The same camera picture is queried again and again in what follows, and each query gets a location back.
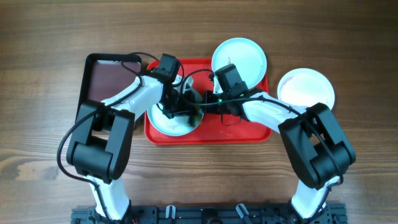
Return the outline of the green yellow sponge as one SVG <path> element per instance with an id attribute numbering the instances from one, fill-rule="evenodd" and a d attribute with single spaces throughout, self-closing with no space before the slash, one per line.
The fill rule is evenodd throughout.
<path id="1" fill-rule="evenodd" d="M 201 124 L 203 116 L 204 116 L 204 114 L 201 111 L 199 111 L 195 114 L 189 115 L 188 121 L 187 121 L 188 125 L 193 128 L 197 127 L 198 125 Z"/>

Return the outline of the light blue plate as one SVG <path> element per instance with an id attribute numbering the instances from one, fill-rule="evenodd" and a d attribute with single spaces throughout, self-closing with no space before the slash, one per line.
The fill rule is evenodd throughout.
<path id="1" fill-rule="evenodd" d="M 211 69 L 215 72 L 234 64 L 249 89 L 256 87 L 265 77 L 267 59 L 264 51 L 254 41 L 242 37 L 228 39 L 213 53 Z"/>
<path id="2" fill-rule="evenodd" d="M 190 86 L 190 84 L 185 84 L 184 87 L 182 86 L 175 87 L 175 89 L 178 90 L 179 92 L 182 91 L 182 93 L 188 89 L 195 90 L 193 87 Z M 197 93 L 198 94 L 195 103 L 199 103 L 202 100 L 202 97 L 200 96 L 199 92 Z M 198 106 L 196 107 L 199 109 L 199 111 L 201 111 L 204 114 L 204 111 L 200 107 Z M 188 116 L 178 116 L 172 119 L 168 119 L 161 112 L 160 103 L 154 104 L 147 110 L 147 117 L 150 121 L 150 124 L 153 125 L 153 127 L 155 127 L 157 131 L 168 136 L 183 136 L 192 132 L 194 129 L 196 129 L 199 126 L 198 125 L 195 128 L 190 127 L 187 123 Z"/>

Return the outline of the white round plate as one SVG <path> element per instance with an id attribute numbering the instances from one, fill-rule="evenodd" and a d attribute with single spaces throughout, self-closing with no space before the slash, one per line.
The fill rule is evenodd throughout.
<path id="1" fill-rule="evenodd" d="M 279 100 L 297 106 L 323 103 L 333 109 L 335 91 L 329 79 L 311 68 L 296 68 L 287 72 L 277 86 Z"/>

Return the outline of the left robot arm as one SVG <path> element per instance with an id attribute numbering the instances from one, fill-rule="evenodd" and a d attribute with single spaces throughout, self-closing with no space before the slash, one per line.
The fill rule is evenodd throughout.
<path id="1" fill-rule="evenodd" d="M 154 105 L 160 104 L 162 120 L 172 120 L 178 128 L 195 129 L 202 112 L 186 101 L 195 99 L 195 92 L 186 83 L 182 62 L 163 54 L 158 65 L 147 69 L 140 52 L 123 54 L 90 54 L 86 58 L 81 87 L 80 106 L 75 124 L 61 140 L 62 149 L 69 143 L 67 162 L 76 169 L 65 175 L 90 185 L 96 206 L 74 209 L 72 223 L 135 223 L 131 200 L 125 193 L 122 174 L 131 153 L 132 134 L 136 120 Z M 117 66 L 133 75 L 133 82 L 119 93 L 101 101 L 88 98 L 89 84 L 98 63 Z"/>

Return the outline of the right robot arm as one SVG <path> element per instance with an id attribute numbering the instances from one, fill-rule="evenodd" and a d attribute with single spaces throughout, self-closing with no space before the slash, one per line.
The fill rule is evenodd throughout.
<path id="1" fill-rule="evenodd" d="M 233 64 L 211 72 L 210 80 L 221 93 L 206 95 L 203 109 L 237 116 L 279 133 L 299 179 L 290 206 L 302 223 L 318 218 L 331 189 L 344 182 L 344 174 L 356 160 L 331 109 L 323 103 L 295 106 L 258 88 L 248 88 Z"/>

